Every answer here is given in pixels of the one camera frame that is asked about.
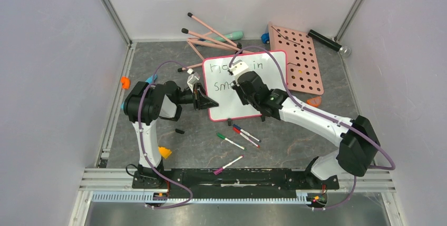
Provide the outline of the pink framed whiteboard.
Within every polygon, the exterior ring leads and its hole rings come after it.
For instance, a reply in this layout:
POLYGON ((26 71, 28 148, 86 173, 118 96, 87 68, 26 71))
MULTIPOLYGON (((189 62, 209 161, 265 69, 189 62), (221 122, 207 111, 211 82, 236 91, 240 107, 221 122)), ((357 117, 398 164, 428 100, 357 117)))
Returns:
MULTIPOLYGON (((244 61, 250 71, 255 71, 269 89, 282 89, 283 80, 280 78, 278 69, 286 76, 287 56, 284 51, 271 51, 274 61, 266 53, 239 55, 233 62, 244 61)), ((209 118, 212 121, 226 121, 228 119, 243 119, 248 117, 258 117, 260 112, 251 105, 243 105, 237 92, 231 88, 234 77, 229 74, 229 62, 232 56, 212 57, 203 61, 203 77, 207 96, 216 101, 219 106, 208 109, 209 118)))

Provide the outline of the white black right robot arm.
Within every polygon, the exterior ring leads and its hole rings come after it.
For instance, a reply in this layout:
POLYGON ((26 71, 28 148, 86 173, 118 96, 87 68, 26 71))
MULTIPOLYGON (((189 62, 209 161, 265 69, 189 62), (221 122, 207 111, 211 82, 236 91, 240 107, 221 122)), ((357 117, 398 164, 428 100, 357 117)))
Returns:
POLYGON ((353 120, 329 113, 300 102, 281 89, 269 89, 254 71, 237 74, 232 88, 244 105, 251 105, 265 117, 293 123, 332 142, 337 150, 312 160, 304 174, 311 188, 340 173, 362 177, 377 154, 377 142, 370 143, 365 135, 372 130, 369 121, 358 116, 353 120))

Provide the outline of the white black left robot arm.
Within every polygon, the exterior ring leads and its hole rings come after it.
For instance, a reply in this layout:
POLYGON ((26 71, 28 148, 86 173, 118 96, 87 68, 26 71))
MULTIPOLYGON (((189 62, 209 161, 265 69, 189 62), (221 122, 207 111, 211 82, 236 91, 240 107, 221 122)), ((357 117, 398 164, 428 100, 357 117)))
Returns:
POLYGON ((130 91, 124 100, 123 111, 137 134, 139 169, 157 168, 162 163, 158 149, 157 121, 178 121, 185 104, 193 105, 196 110, 219 106, 217 101, 206 95, 200 82, 191 89, 181 89, 174 81, 155 85, 140 81, 130 91))

